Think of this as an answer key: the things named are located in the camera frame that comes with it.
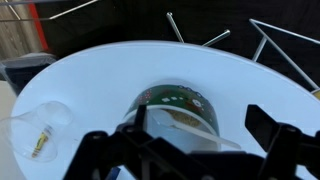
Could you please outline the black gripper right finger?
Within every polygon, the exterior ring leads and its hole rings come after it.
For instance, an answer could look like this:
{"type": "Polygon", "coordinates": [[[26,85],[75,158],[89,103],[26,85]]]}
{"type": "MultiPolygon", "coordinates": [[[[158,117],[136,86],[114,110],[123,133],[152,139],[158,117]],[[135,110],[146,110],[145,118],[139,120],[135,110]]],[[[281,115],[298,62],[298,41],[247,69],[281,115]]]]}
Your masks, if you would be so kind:
{"type": "Polygon", "coordinates": [[[320,135],[304,134],[299,128],[277,122],[261,107],[249,104],[245,127],[267,153],[259,171],[260,180],[296,180],[298,165],[320,179],[320,135]]]}

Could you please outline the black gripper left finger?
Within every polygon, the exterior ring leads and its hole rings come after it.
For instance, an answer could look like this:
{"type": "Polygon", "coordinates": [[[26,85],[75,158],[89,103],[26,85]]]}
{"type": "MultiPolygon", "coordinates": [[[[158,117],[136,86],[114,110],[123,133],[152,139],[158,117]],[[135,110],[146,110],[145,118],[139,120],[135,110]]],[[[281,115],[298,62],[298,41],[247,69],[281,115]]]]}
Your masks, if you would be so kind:
{"type": "Polygon", "coordinates": [[[105,180],[112,169],[123,165],[139,180],[150,180],[150,163],[143,145],[152,140],[144,130],[147,106],[140,105],[132,122],[120,124],[112,135],[104,131],[87,133],[63,180],[105,180]]]}

